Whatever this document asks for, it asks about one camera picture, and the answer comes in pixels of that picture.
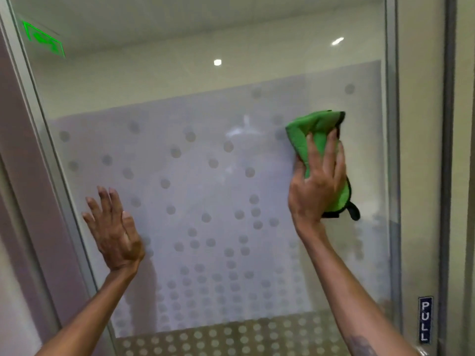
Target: tattoo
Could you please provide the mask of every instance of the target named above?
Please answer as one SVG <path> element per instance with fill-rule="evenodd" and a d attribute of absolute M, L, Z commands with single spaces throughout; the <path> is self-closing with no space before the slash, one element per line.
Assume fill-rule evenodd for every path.
<path fill-rule="evenodd" d="M 346 341 L 352 356 L 378 356 L 368 340 L 362 336 L 352 336 Z"/>

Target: right hand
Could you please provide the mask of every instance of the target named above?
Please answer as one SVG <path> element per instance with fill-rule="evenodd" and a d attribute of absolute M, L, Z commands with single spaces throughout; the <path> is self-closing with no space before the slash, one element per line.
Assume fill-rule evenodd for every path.
<path fill-rule="evenodd" d="M 89 230 L 111 271 L 127 269 L 136 273 L 145 256 L 142 241 L 132 216 L 122 209 L 119 194 L 98 186 L 102 210 L 92 197 L 86 197 L 91 214 L 83 212 Z"/>
<path fill-rule="evenodd" d="M 336 130 L 327 136 L 323 157 L 312 134 L 307 135 L 307 149 L 310 177 L 304 179 L 306 168 L 297 156 L 288 197 L 292 220 L 300 238 L 320 225 L 322 214 L 335 201 L 346 181 L 345 154 Z"/>

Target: green exit sign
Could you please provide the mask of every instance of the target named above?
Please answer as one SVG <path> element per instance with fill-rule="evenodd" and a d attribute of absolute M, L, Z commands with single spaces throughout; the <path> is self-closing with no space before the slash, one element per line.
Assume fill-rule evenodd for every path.
<path fill-rule="evenodd" d="M 51 37 L 46 32 L 34 27 L 32 24 L 23 21 L 25 32 L 27 33 L 28 40 L 38 42 L 39 44 L 47 47 L 52 53 L 65 57 L 63 45 L 61 42 Z"/>

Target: green microfiber cloth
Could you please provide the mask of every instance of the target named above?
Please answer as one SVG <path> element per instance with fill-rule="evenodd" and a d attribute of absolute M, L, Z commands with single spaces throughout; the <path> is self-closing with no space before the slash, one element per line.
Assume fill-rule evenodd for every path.
<path fill-rule="evenodd" d="M 313 134 L 313 140 L 320 154 L 324 154 L 327 135 L 333 129 L 337 129 L 337 136 L 340 138 L 340 125 L 345 119 L 343 111 L 317 111 L 310 115 L 298 117 L 291 121 L 286 127 L 287 136 L 295 152 L 300 156 L 306 166 L 305 178 L 310 176 L 308 167 L 308 151 L 306 136 L 308 133 Z M 340 191 L 337 200 L 325 210 L 323 217 L 336 218 L 344 211 L 348 210 L 353 220 L 358 221 L 360 218 L 358 208 L 350 201 L 352 197 L 352 189 L 350 181 L 347 178 L 345 186 Z"/>

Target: ceiling light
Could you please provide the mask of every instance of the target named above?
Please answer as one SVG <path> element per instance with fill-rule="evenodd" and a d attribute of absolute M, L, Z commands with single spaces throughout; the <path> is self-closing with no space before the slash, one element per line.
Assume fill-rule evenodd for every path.
<path fill-rule="evenodd" d="M 344 37 L 337 38 L 335 41 L 332 42 L 332 45 L 333 46 L 338 45 L 344 39 L 345 39 Z"/>

